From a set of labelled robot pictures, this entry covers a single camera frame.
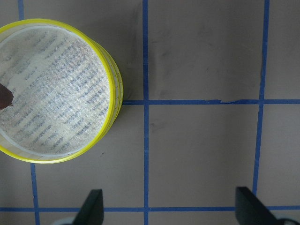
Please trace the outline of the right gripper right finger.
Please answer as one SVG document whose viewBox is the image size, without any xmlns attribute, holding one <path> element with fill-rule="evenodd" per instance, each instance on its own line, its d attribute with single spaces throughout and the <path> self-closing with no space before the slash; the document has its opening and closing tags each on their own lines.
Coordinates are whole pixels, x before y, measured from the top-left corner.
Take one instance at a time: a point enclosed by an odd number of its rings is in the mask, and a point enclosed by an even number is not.
<svg viewBox="0 0 300 225">
<path fill-rule="evenodd" d="M 248 187 L 235 189 L 235 217 L 239 225 L 278 225 L 278 219 Z"/>
</svg>

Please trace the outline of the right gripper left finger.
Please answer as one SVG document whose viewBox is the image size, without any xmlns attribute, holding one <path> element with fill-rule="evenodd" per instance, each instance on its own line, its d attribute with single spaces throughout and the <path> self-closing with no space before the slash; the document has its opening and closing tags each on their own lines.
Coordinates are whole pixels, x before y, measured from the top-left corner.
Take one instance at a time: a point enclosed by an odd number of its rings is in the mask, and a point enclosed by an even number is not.
<svg viewBox="0 0 300 225">
<path fill-rule="evenodd" d="M 80 211 L 77 213 L 74 225 L 102 225 L 104 221 L 103 192 L 101 189 L 90 191 Z"/>
</svg>

